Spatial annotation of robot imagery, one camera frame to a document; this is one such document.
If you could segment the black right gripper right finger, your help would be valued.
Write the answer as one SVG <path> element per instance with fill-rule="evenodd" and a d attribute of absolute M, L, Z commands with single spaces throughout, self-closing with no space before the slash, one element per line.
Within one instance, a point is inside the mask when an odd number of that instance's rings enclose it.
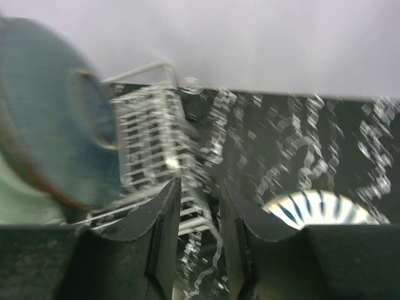
<path fill-rule="evenodd" d="M 297 230 L 220 187 L 231 299 L 398 299 L 399 226 Z"/>

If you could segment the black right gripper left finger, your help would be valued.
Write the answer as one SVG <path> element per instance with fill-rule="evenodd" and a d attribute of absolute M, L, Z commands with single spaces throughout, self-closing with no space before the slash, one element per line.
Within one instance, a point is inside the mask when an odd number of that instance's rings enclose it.
<path fill-rule="evenodd" d="M 99 234 L 1 226 L 2 299 L 171 299 L 181 180 Z"/>

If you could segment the teal square plate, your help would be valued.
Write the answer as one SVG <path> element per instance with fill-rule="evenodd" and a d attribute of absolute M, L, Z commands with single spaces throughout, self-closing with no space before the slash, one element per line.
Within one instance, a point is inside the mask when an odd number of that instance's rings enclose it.
<path fill-rule="evenodd" d="M 1 224 L 60 224 L 65 216 L 50 194 L 29 186 L 1 158 Z"/>

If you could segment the white blue striped plate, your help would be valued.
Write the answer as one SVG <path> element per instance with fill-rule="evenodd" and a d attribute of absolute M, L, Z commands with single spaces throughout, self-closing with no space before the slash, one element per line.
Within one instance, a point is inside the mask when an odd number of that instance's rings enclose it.
<path fill-rule="evenodd" d="M 266 203 L 262 209 L 297 230 L 308 225 L 381 223 L 361 205 L 330 191 L 284 194 Z"/>

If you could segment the dark bottom plate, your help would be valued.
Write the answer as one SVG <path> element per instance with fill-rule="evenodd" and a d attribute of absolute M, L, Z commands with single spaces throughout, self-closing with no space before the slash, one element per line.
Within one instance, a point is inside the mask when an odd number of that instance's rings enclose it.
<path fill-rule="evenodd" d="M 93 67 L 47 26 L 1 21 L 1 138 L 22 178 L 101 209 L 119 196 L 116 115 Z"/>

